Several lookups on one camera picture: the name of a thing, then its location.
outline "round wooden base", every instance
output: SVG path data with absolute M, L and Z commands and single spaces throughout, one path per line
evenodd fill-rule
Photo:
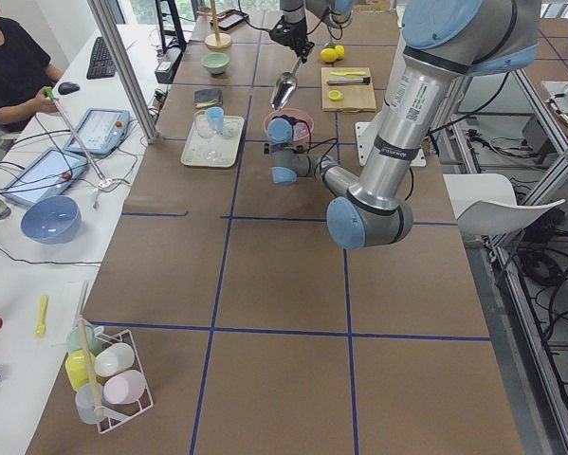
M 208 35 L 204 41 L 210 49 L 224 49 L 231 45 L 230 36 L 227 33 L 220 32 L 220 41 L 216 41 L 216 34 Z

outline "yellow cup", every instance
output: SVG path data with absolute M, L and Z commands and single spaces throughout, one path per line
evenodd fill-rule
M 92 359 L 92 364 L 94 364 L 96 358 L 92 353 L 90 353 L 90 358 Z M 83 350 L 78 349 L 77 351 L 70 353 L 66 358 L 64 368 L 66 369 L 66 375 L 68 376 L 68 380 L 74 391 L 78 391 L 89 382 L 87 371 L 85 369 Z

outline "person's arm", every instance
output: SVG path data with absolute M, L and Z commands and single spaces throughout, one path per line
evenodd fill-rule
M 63 76 L 63 73 L 64 72 L 62 71 L 62 69 L 54 66 L 53 64 L 46 66 L 46 76 L 48 76 L 49 79 L 53 82 L 59 81 Z
M 40 89 L 35 98 L 25 101 L 15 106 L 0 107 L 0 123 L 8 125 L 18 121 L 26 120 L 34 116 L 37 112 L 56 112 L 56 105 L 44 93 L 44 89 Z

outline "person's hand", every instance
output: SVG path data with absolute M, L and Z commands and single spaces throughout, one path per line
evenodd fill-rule
M 56 104 L 50 98 L 46 96 L 46 92 L 41 88 L 35 98 L 33 99 L 33 104 L 35 106 L 35 112 L 57 112 Z

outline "black t-shirt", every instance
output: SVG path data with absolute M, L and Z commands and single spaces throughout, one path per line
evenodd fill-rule
M 52 85 L 46 75 L 49 55 L 12 19 L 0 18 L 5 42 L 0 45 L 0 107 L 14 106 L 35 98 L 39 89 Z M 10 124 L 14 131 L 27 121 Z

